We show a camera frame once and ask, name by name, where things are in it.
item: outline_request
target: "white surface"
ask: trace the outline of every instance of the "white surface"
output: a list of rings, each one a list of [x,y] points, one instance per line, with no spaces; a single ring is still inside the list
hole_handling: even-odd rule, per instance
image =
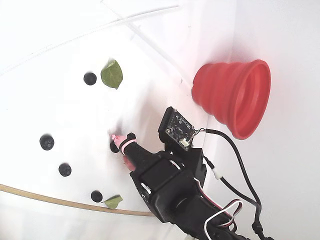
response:
[[[219,52],[213,46],[222,39],[232,42],[235,1],[181,3],[186,7],[171,16],[135,24],[193,76]],[[1,184],[99,206],[90,199],[93,190],[104,199],[121,194],[119,208],[146,211],[121,155],[109,150],[109,134],[134,132],[142,146],[157,152],[163,149],[158,126],[169,106],[196,128],[207,125],[207,114],[191,98],[192,77],[182,79],[126,26],[74,39],[115,19],[99,1],[0,2]],[[109,57],[123,71],[118,90],[100,79]],[[87,71],[98,77],[93,86],[83,81]],[[46,133],[55,141],[50,151],[39,144]],[[198,137],[195,146],[201,147],[203,140]],[[63,162],[72,168],[69,177],[58,172]],[[185,237],[176,227],[171,234],[171,225],[156,219],[66,209],[3,192],[0,209],[1,240]]]
[[[262,59],[271,70],[264,117],[251,137],[235,143],[262,201],[264,233],[275,240],[319,237],[319,16],[316,0],[241,0],[236,6],[231,60]],[[211,117],[209,127],[216,126]],[[220,130],[231,136],[225,126]],[[207,135],[205,146],[226,179],[251,196],[229,144]],[[235,197],[214,177],[209,185],[207,192],[218,203]],[[254,207],[244,204],[236,217],[238,231],[257,240],[251,229]]]

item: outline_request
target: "wire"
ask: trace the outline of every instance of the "wire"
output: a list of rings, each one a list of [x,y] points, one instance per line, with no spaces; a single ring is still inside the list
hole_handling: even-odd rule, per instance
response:
[[[208,225],[208,222],[210,220],[212,220],[213,218],[215,218],[216,216],[224,213],[225,211],[229,210],[230,208],[232,208],[234,205],[236,204],[239,204],[238,208],[240,207],[240,205],[242,206],[243,202],[239,199],[237,200],[233,200],[232,202],[230,202],[227,206],[225,206],[221,211],[218,211],[217,213],[215,213],[214,215],[212,215],[211,217],[209,217],[207,220],[205,220],[204,222],[204,226],[203,226],[203,229],[204,229],[204,233],[206,235],[206,237],[209,239],[209,240],[212,240],[211,237],[209,236],[209,233],[208,233],[208,230],[207,230],[207,225]]]
[[[253,195],[256,203],[257,203],[257,205],[255,205],[255,206],[256,206],[256,209],[255,209],[255,217],[254,217],[254,219],[255,219],[255,221],[259,221],[260,213],[261,213],[261,210],[262,210],[262,204],[261,204],[261,201],[260,201],[260,199],[259,199],[259,197],[258,197],[258,194],[256,193],[255,189],[253,188],[253,186],[252,186],[252,184],[251,184],[251,182],[250,182],[250,180],[249,180],[248,174],[247,174],[246,169],[245,169],[245,165],[244,165],[244,163],[243,163],[243,161],[242,161],[242,158],[241,158],[241,156],[240,156],[240,153],[239,153],[239,150],[238,150],[237,146],[236,146],[235,143],[231,140],[231,138],[230,138],[228,135],[226,135],[225,133],[223,133],[222,131],[218,131],[218,130],[213,130],[213,129],[208,129],[208,128],[207,128],[207,129],[205,130],[205,132],[208,133],[208,134],[216,134],[216,135],[219,135],[219,136],[223,137],[225,140],[228,141],[228,143],[229,143],[229,144],[231,145],[231,147],[233,148],[233,150],[234,150],[234,152],[235,152],[235,155],[236,155],[236,157],[237,157],[237,159],[238,159],[238,162],[239,162],[239,165],[240,165],[240,168],[241,168],[241,171],[242,171],[244,180],[245,180],[248,188],[250,189],[250,192],[252,193],[252,195]],[[252,199],[250,199],[249,197],[247,197],[247,196],[245,196],[244,194],[240,193],[240,192],[237,191],[234,187],[232,187],[231,189],[232,189],[232,191],[233,191],[235,194],[237,194],[239,197],[241,197],[241,198],[245,197],[245,198],[243,198],[243,199],[245,199],[246,201],[249,200],[249,201],[248,201],[249,203],[252,201]]]
[[[214,164],[206,157],[203,156],[203,158],[205,159],[206,163],[209,165],[209,167],[213,170],[215,168]],[[241,192],[239,192],[237,189],[235,189],[224,177],[220,178],[221,181],[224,183],[224,185],[226,185],[232,192],[234,192],[236,195],[238,195],[240,198],[246,200],[247,202],[249,202],[250,204],[254,205],[255,207],[259,206],[259,204],[257,204],[256,201],[254,201],[253,199],[251,199],[250,197],[242,194]]]
[[[255,207],[260,207],[260,205],[254,201],[253,199],[251,199],[250,197],[242,194],[241,192],[239,192],[237,189],[235,189],[224,177],[222,177],[221,182],[223,182],[224,185],[226,185],[226,187],[228,189],[230,189],[232,192],[234,192],[236,195],[238,195],[240,198],[246,200],[248,203],[252,204]]]
[[[194,180],[198,183],[198,188],[200,190],[201,195],[205,199],[207,199],[211,204],[213,204],[216,208],[218,208],[219,210],[222,210],[223,208],[218,203],[214,202],[208,195],[205,194],[203,188],[201,187],[200,181],[195,177],[194,177]],[[236,211],[233,213],[232,216],[226,211],[225,213],[227,214],[227,216],[229,217],[230,220],[228,222],[226,222],[226,223],[223,223],[223,224],[219,225],[218,227],[227,228],[227,227],[231,226],[232,224],[234,224],[234,228],[232,230],[235,232],[237,230],[237,225],[235,223],[235,216],[241,211],[241,208],[242,208],[242,204],[241,204],[241,206],[239,206],[236,209]]]
[[[239,153],[239,150],[237,148],[237,146],[235,145],[235,143],[231,140],[231,138],[226,135],[225,133],[221,132],[221,131],[218,131],[218,130],[213,130],[213,129],[206,129],[205,130],[206,133],[208,134],[216,134],[216,135],[219,135],[221,137],[223,137],[224,139],[226,139],[228,141],[228,143],[231,145],[231,147],[233,148],[234,150],[234,153],[236,155],[236,158],[238,159],[238,162],[239,162],[239,165],[240,165],[240,168],[241,168],[241,171],[242,171],[242,174],[243,174],[243,177],[245,179],[245,182],[248,186],[248,188],[250,189],[250,192],[252,193],[254,200],[252,200],[251,198],[247,197],[246,195],[242,194],[241,192],[239,192],[237,189],[235,189],[230,183],[228,183],[228,181],[222,177],[221,175],[219,176],[218,179],[221,179],[221,181],[232,191],[234,192],[235,194],[237,194],[239,197],[243,198],[244,200],[246,200],[247,202],[253,204],[255,206],[255,215],[254,215],[254,222],[252,224],[252,229],[254,231],[255,234],[257,234],[259,236],[259,238],[261,240],[265,240],[265,236],[264,236],[264,233],[263,233],[263,227],[260,223],[260,214],[261,214],[261,210],[262,210],[262,204],[261,204],[261,201],[260,201],[260,198],[258,196],[258,194],[256,193],[254,187],[252,186],[250,180],[249,180],[249,177],[248,177],[248,174],[246,172],[246,169],[245,169],[245,165],[242,161],[242,158],[240,156],[240,153]],[[215,166],[212,164],[212,162],[209,161],[208,158],[205,158],[205,160],[207,161],[208,165],[211,167],[211,169],[213,170],[215,168]]]
[[[205,194],[203,188],[201,187],[200,181],[199,181],[197,178],[195,178],[195,177],[194,177],[194,180],[198,183],[198,188],[199,188],[199,191],[200,191],[201,195],[202,195],[205,199],[207,199],[211,204],[213,204],[216,208],[218,208],[219,210],[222,210],[222,209],[223,209],[222,206],[220,206],[218,203],[214,202],[208,195]],[[228,212],[225,212],[225,213],[228,215],[228,217],[229,217],[230,219],[232,218],[232,216],[231,216]]]

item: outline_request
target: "leaf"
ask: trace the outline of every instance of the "leaf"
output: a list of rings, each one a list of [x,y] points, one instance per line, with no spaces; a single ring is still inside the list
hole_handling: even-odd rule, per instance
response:
[[[124,76],[122,75],[119,63],[116,60],[108,63],[108,65],[101,70],[101,79],[108,87],[118,89]]]
[[[109,199],[104,201],[104,204],[109,208],[109,209],[116,209],[118,207],[118,204],[122,201],[122,197],[120,195],[115,195],[110,197]]]

